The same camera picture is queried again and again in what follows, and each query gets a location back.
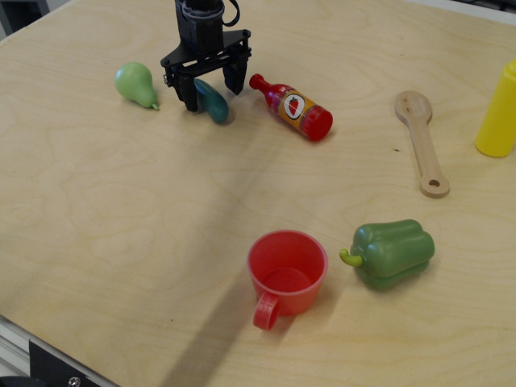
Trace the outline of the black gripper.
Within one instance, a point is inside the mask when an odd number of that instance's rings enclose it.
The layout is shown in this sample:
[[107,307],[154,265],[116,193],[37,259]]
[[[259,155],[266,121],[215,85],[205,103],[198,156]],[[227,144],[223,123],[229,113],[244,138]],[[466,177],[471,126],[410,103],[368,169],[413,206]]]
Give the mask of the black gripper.
[[217,69],[223,71],[226,87],[238,95],[243,90],[251,56],[248,29],[226,31],[220,11],[178,11],[180,43],[165,56],[164,83],[174,87],[188,111],[198,110],[195,77]]

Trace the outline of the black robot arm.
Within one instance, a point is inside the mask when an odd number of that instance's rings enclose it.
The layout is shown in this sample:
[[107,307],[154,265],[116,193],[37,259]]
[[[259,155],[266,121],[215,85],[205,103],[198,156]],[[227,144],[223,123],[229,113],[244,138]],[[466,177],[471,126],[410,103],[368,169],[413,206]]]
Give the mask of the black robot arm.
[[239,21],[238,2],[231,3],[235,17],[223,20],[225,4],[222,1],[176,1],[178,46],[161,59],[164,83],[175,89],[180,101],[189,111],[198,109],[194,80],[217,69],[223,71],[226,87],[239,94],[247,75],[248,60],[252,55],[249,46],[251,32],[225,30]]

